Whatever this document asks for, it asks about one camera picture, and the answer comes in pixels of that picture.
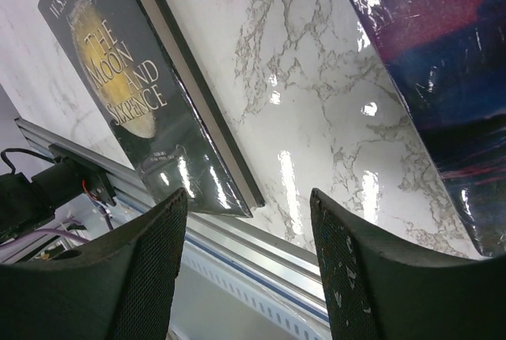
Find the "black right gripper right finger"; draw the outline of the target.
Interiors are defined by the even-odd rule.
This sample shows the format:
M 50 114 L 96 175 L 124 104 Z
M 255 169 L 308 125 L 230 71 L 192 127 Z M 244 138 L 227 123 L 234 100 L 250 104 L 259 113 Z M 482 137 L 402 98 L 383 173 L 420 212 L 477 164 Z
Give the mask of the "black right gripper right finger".
M 315 188 L 312 231 L 334 339 L 503 339 L 505 257 L 413 244 Z

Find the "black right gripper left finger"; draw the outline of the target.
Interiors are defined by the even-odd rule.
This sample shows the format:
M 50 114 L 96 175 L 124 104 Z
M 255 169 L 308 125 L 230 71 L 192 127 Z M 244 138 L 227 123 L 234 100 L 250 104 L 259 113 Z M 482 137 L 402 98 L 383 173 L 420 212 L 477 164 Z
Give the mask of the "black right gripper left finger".
M 164 339 L 183 244 L 147 214 L 53 259 L 1 266 L 3 339 Z

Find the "black paperback book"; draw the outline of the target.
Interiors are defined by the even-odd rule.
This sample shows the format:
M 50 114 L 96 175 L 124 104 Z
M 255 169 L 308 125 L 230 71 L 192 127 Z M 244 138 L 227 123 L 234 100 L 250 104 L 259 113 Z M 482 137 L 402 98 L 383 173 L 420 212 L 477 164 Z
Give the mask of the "black paperback book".
M 161 0 L 38 7 L 153 200 L 184 188 L 196 213 L 252 217 L 262 196 Z

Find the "purple galaxy cover book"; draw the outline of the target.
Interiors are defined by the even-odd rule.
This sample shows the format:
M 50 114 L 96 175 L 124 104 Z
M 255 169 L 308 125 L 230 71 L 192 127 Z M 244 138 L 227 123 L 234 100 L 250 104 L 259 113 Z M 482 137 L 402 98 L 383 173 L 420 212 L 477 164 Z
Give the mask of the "purple galaxy cover book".
M 350 0 L 477 251 L 505 252 L 505 0 Z

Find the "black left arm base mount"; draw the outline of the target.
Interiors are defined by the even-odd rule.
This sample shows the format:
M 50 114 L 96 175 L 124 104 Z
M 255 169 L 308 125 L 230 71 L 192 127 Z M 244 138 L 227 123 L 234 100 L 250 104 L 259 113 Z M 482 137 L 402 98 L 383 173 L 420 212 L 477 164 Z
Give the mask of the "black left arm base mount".
M 1 175 L 1 242 L 18 239 L 55 219 L 55 212 L 79 195 L 102 210 L 115 206 L 116 193 L 104 168 L 60 145 L 49 146 L 49 157 L 33 150 L 7 148 L 1 160 L 10 172 Z M 50 164 L 28 178 L 9 159 L 22 153 Z

